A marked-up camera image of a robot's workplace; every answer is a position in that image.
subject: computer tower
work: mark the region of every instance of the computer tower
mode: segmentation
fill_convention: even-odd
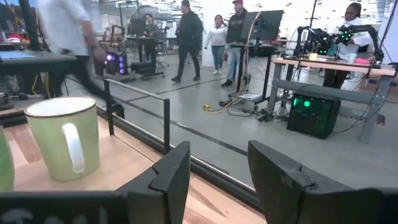
[[[292,97],[287,129],[325,139],[335,127],[340,99],[297,91]]]

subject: wooden table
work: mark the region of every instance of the wooden table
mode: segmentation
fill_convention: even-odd
[[[91,175],[69,182],[50,178],[28,124],[6,128],[16,168],[15,190],[116,190],[162,157],[121,129],[115,127],[115,136],[110,136],[108,123],[102,118],[98,118],[98,126],[101,166]],[[265,224],[266,221],[262,214],[191,174],[183,223]]]
[[[383,106],[389,92],[390,83],[396,74],[396,68],[390,65],[381,65],[380,68],[371,68],[369,65],[359,63],[348,63],[344,60],[333,60],[327,57],[318,58],[316,61],[308,60],[307,58],[275,58],[274,79],[272,81],[271,97],[268,104],[268,112],[273,113],[275,103],[277,101],[277,90],[283,88],[285,90],[305,90],[308,92],[330,95],[338,97],[342,100],[353,101],[357,103],[364,103],[369,105],[369,111],[366,114],[365,122],[359,136],[361,142],[369,142],[373,133],[374,124],[379,114],[380,108]],[[350,72],[360,72],[367,74],[370,77],[380,77],[375,93],[360,93],[348,90],[339,90],[336,88],[323,87],[318,85],[309,85],[306,83],[291,82],[290,80],[281,80],[280,73],[283,65],[293,65],[301,67],[324,68],[333,70],[343,70]]]

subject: gray floor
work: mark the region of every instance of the gray floor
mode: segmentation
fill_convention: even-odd
[[[376,126],[370,144],[358,142],[361,125],[326,140],[319,140],[286,130],[286,122],[283,121],[261,123],[255,117],[230,116],[226,111],[219,115],[207,114],[203,105],[218,108],[219,100],[227,100],[227,94],[234,92],[235,86],[220,88],[225,75],[212,75],[211,68],[202,68],[200,82],[193,82],[195,71],[192,65],[185,67],[182,83],[174,84],[170,78],[177,72],[177,58],[169,55],[164,61],[170,63],[170,67],[165,68],[166,78],[158,76],[148,81],[137,80],[129,85],[169,98],[171,119],[174,121],[171,125],[171,143],[178,145],[182,141],[191,141],[194,156],[225,170],[234,178],[252,185],[244,154],[248,141],[258,140],[354,188],[398,185],[398,148],[394,131],[394,126],[398,125],[398,104],[394,103],[394,100],[398,101],[396,98],[390,96],[391,102],[381,109],[387,123],[385,126]],[[261,93],[264,78],[261,74],[265,66],[266,61],[263,59],[252,61],[249,71],[253,77],[249,86],[251,93]],[[320,84],[322,78],[314,73],[303,73],[300,82]],[[358,82],[346,81],[343,88],[352,90],[357,85]],[[74,81],[67,81],[67,86],[70,95],[87,95]],[[123,101],[131,100],[123,104],[128,121],[162,138],[163,106],[160,101],[143,98],[141,94],[116,86],[111,86],[111,93]],[[347,102],[343,104],[359,110],[366,107]],[[243,103],[232,106],[231,110],[238,111],[240,107],[251,109],[251,105]],[[346,129],[354,122],[353,119],[339,117],[335,131]]]

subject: green cup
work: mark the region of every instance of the green cup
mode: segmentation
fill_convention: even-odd
[[[50,176],[69,181],[85,177],[100,164],[95,100],[61,97],[25,110],[30,130]]]
[[[8,140],[0,126],[0,192],[12,191],[14,188],[14,160]]]

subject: person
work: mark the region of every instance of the person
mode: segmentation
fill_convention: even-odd
[[[154,24],[154,17],[152,16],[152,14],[149,14],[149,13],[147,13],[145,15],[145,17],[146,17],[146,21],[147,21],[147,26],[144,31],[144,36],[153,37],[155,39],[158,39],[159,35],[160,35],[160,29],[156,24]],[[145,48],[145,55],[146,55],[147,61],[149,61],[151,56],[153,58],[155,58],[155,61],[156,61],[156,46],[155,46],[155,44],[145,44],[144,48]]]
[[[360,3],[351,3],[346,9],[344,16],[345,22],[343,25],[346,27],[362,25],[361,10],[362,6]],[[339,57],[345,58],[348,54],[356,54],[359,47],[368,45],[371,42],[372,38],[367,32],[354,34],[353,37],[348,41],[347,45],[343,43],[339,44]],[[340,89],[349,73],[349,71],[325,69],[323,86]]]
[[[66,75],[72,73],[91,94],[106,100],[105,91],[94,83],[88,70],[90,54],[102,62],[105,62],[106,57],[105,51],[96,41],[90,22],[90,0],[38,0],[36,7],[50,50],[55,54],[76,57],[71,71],[50,75],[52,85],[56,89],[54,95],[61,95],[61,85]],[[113,99],[110,100],[117,114],[121,114],[122,106],[117,105]]]
[[[211,40],[211,53],[213,54],[214,67],[216,69],[213,74],[217,75],[221,73],[223,69],[226,33],[228,28],[221,15],[217,15],[214,20],[214,27],[210,29],[209,35],[207,35],[205,49],[207,49]]]
[[[188,53],[191,55],[195,66],[195,77],[193,78],[193,81],[199,81],[200,68],[197,50],[200,44],[199,41],[201,33],[203,32],[203,24],[198,15],[190,9],[189,1],[183,0],[181,2],[181,12],[183,15],[181,17],[180,27],[176,33],[179,41],[178,57],[180,58],[180,62],[178,65],[177,76],[172,78],[172,81],[177,83],[181,82],[184,63],[187,59]]]
[[[231,16],[228,22],[228,32],[226,35],[227,44],[242,40],[241,33],[243,29],[243,21],[247,13],[247,10],[243,7],[243,0],[235,0],[232,3],[235,5],[235,14]],[[235,68],[239,67],[240,57],[241,49],[239,47],[231,47],[228,49],[228,74],[226,81],[221,85],[221,87],[228,87],[232,85]]]

